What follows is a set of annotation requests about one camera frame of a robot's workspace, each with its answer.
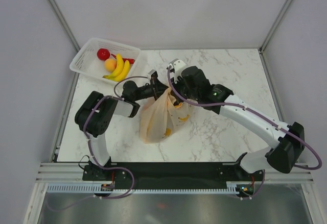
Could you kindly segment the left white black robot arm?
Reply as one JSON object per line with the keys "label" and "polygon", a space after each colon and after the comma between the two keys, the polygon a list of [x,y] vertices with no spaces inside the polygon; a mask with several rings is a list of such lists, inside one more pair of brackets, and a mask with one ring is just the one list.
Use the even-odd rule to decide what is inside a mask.
{"label": "left white black robot arm", "polygon": [[139,111],[139,100],[158,99],[167,89],[158,78],[138,87],[134,81],[123,84],[122,97],[104,96],[93,91],[75,115],[75,123],[87,138],[90,160],[95,164],[94,174],[100,180],[110,178],[112,168],[107,165],[110,156],[106,146],[105,132],[114,115],[133,118]]}

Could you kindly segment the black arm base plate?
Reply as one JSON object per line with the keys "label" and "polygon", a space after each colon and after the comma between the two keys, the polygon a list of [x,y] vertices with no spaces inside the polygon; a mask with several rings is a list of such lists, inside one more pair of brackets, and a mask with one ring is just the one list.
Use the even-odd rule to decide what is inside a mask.
{"label": "black arm base plate", "polygon": [[247,173],[236,163],[221,162],[117,162],[107,163],[103,170],[89,162],[84,167],[84,181],[114,180],[118,189],[129,189],[132,184],[130,170],[135,178],[136,189],[218,189],[227,182],[260,182],[261,170]]}

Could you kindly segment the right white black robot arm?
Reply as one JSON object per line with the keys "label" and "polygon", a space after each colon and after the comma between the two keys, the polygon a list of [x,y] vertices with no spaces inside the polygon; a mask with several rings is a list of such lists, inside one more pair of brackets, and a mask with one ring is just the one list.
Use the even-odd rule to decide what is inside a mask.
{"label": "right white black robot arm", "polygon": [[289,125],[268,117],[247,105],[232,90],[220,84],[211,84],[203,71],[177,61],[168,67],[168,81],[174,94],[190,105],[202,107],[217,115],[227,117],[255,133],[267,147],[244,153],[233,168],[234,176],[246,180],[252,173],[274,169],[290,173],[305,149],[304,128],[299,123]]}

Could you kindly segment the peach banana-print plastic bag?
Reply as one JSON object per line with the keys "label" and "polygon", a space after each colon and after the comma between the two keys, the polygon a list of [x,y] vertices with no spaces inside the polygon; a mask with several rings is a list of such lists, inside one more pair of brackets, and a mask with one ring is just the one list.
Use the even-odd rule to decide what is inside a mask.
{"label": "peach banana-print plastic bag", "polygon": [[141,110],[139,136],[147,143],[157,143],[168,138],[186,124],[193,113],[193,106],[178,102],[167,88],[157,99],[150,99]]}

